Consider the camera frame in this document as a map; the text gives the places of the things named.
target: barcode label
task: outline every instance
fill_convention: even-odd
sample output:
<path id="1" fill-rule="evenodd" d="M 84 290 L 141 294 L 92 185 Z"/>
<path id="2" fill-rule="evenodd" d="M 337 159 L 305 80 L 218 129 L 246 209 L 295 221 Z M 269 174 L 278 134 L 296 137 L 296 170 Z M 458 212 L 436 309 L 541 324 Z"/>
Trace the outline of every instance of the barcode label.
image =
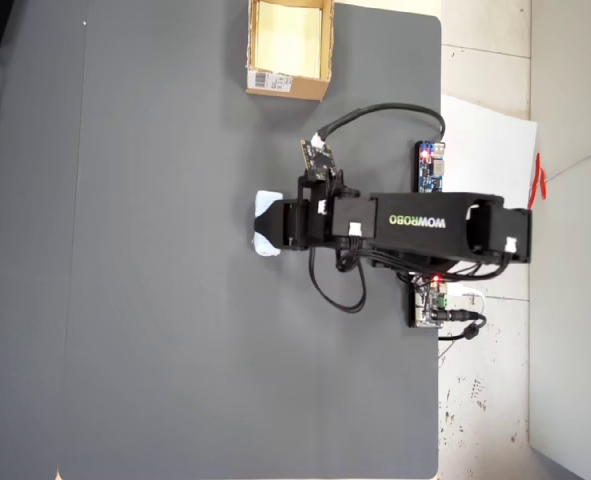
<path id="1" fill-rule="evenodd" d="M 247 82 L 248 88 L 288 93 L 293 85 L 293 77 L 249 70 Z"/>
<path id="2" fill-rule="evenodd" d="M 266 88 L 266 74 L 256 73 L 255 74 L 255 88 Z"/>

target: cardboard box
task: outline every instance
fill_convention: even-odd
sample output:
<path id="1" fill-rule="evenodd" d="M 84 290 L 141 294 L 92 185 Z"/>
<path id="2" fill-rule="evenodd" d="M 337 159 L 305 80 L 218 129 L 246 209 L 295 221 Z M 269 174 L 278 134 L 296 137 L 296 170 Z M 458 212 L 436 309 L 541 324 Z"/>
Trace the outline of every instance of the cardboard box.
<path id="1" fill-rule="evenodd" d="M 322 101 L 331 81 L 334 0 L 249 0 L 248 93 Z"/>

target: gray panel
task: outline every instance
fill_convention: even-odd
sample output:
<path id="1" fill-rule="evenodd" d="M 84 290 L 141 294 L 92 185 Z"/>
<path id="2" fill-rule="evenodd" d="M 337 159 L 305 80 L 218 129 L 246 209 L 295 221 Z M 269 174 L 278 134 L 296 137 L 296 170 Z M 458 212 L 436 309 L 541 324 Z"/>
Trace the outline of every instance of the gray panel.
<path id="1" fill-rule="evenodd" d="M 258 189 L 295 191 L 299 141 L 379 101 L 439 108 L 434 18 L 338 5 L 322 104 L 248 96 L 247 4 L 91 5 L 62 476 L 432 476 L 437 342 L 410 331 L 390 272 L 349 316 L 307 257 L 258 257 Z M 365 118 L 331 138 L 363 191 L 410 187 L 430 120 Z M 320 255 L 320 283 L 359 295 Z"/>
<path id="2" fill-rule="evenodd" d="M 591 480 L 591 0 L 533 2 L 532 118 L 551 180 L 534 208 L 530 442 Z"/>
<path id="3" fill-rule="evenodd" d="M 0 479 L 55 478 L 85 11 L 17 1 L 0 49 Z"/>

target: gray mat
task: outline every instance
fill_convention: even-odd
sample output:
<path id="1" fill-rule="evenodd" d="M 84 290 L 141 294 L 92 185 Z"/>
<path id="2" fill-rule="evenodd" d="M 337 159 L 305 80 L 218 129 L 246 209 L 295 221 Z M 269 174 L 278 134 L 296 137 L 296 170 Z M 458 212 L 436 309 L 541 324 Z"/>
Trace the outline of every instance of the gray mat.
<path id="1" fill-rule="evenodd" d="M 66 350 L 64 479 L 430 477 L 437 341 L 368 269 L 362 313 L 304 254 L 252 250 L 258 189 L 293 193 L 299 141 L 380 101 L 439 108 L 436 19 L 337 5 L 326 100 L 244 92 L 245 1 L 91 5 Z M 410 187 L 429 120 L 331 137 L 347 182 Z M 340 301 L 354 275 L 318 258 Z"/>
<path id="2" fill-rule="evenodd" d="M 0 479 L 55 478 L 86 0 L 17 0 L 0 49 Z"/>

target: tile floor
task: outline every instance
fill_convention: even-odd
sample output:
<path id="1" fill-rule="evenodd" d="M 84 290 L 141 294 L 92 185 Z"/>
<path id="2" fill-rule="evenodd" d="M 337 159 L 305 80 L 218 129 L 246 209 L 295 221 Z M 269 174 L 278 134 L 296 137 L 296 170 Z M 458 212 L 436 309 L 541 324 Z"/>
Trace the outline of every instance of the tile floor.
<path id="1" fill-rule="evenodd" d="M 337 1 L 439 16 L 442 92 L 530 118 L 531 0 Z M 528 444 L 528 268 L 476 286 L 491 297 L 489 326 L 438 360 L 435 478 L 576 478 Z"/>

